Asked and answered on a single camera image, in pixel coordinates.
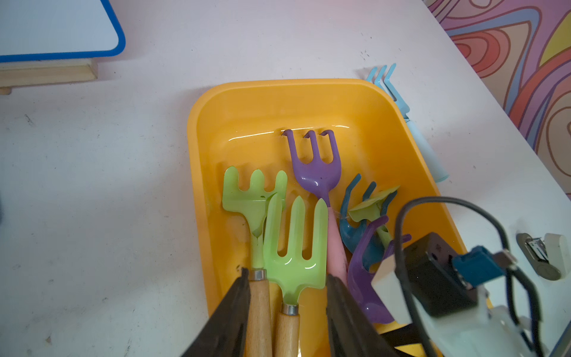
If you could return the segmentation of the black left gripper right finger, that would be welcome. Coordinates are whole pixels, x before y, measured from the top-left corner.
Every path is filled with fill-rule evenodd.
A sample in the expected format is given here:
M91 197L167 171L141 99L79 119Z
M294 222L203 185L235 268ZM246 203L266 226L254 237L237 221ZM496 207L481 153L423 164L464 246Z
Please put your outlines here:
M373 328L340 278L327 276L327 324L331 356L397 356Z

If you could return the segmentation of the green fork wooden handle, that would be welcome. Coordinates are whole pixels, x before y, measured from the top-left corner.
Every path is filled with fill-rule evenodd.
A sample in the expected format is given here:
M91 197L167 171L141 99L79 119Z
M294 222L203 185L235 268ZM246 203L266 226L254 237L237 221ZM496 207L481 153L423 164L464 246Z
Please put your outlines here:
M263 258L267 278L282 292L282 304L277 315L275 356L297 356L299 353L300 313L299 298L306 288L323 289L327 275L328 209L319 199L314 209L312 228L312 255L303 257L303 238L306 205L297 197L289 220L286 254L279 255L279 240L283 201L278 195L269 200L265 224Z

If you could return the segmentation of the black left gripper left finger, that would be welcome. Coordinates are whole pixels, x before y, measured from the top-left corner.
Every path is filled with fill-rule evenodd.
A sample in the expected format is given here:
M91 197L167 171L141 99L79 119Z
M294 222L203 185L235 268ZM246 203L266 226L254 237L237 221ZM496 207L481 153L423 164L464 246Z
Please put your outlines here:
M249 271L238 277L182 356L244 356L251 302Z

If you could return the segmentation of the yellow plastic storage tray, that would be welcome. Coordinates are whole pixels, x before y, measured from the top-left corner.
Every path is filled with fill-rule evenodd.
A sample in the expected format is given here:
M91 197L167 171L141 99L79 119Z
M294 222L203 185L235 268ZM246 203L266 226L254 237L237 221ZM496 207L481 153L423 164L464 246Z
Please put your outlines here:
M330 129L338 144L342 176L331 192L339 209L346 186L361 181L351 202L356 205L368 184L379 190L396 187L388 208L391 220L418 197L439 193L422 153L399 108L379 87L364 80L312 79L226 83L202 95L187 125L199 251L208 311L216 310L226 292L250 265L250 234L243 216L222 207L223 176L230 166L247 188L261 170L266 189L278 172L288 176L287 202L301 196L306 203L303 254L309 257L316 198L297 184L288 141L291 129L300 159L309 162L312 148L306 133Z

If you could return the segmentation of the green small rake wooden handle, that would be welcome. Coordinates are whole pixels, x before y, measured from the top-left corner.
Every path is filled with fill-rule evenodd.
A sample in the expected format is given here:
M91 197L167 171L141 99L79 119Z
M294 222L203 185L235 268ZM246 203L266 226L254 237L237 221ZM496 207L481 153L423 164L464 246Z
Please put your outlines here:
M375 221L388 215L388 207L397 195L400 186L395 186L374 193L369 199L349 209L349 216L355 222L362 220Z

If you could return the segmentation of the light blue hand rake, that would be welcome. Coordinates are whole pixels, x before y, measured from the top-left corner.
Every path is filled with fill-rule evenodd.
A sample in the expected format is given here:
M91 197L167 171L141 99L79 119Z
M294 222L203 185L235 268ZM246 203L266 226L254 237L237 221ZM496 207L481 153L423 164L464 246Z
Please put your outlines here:
M383 65L381 68L374 67L368 74L366 81L373 83L375 86L378 86L380 89L388 93L389 96L391 96L399 108L399 111L404 118L405 123L407 124L410 134L416 142L416 146L419 148L419 151L422 154L422 157L434 181L436 183L443 182L449 177L448 172L440 163L437 154L434 152L424 135L422 135L415 123L408 117L410 107L407 105L406 101L390 81L390 78L395 69L395 63L392 64L389 68L386 65Z

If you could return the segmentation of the purple rake pink handle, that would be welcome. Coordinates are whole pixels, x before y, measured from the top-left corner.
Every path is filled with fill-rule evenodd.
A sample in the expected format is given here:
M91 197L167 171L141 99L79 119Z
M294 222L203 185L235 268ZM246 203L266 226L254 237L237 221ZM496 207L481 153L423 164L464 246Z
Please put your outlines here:
M372 221L361 237L352 259L349 263L348 287L361 311L372 324L391 324L394 318L372 287L374 274L364 267L363 257L371 237L376 229L389 221L388 216L382 216Z
M291 129L283 132L288 138L288 146L291 154L294 176L298 184L318 199L323 199L328 208L328 247L327 247L327 272L347 284L348 262L345 247L341 239L340 228L335 217L335 212L330 202L330 191L339 183L342 174L342 165L335 134L331 129L321 133L330 139L332 149L332 161L326 163L322 160L318 147L317 135L310 130L304 135L311 141L312 161L303 163L297 154L294 134Z

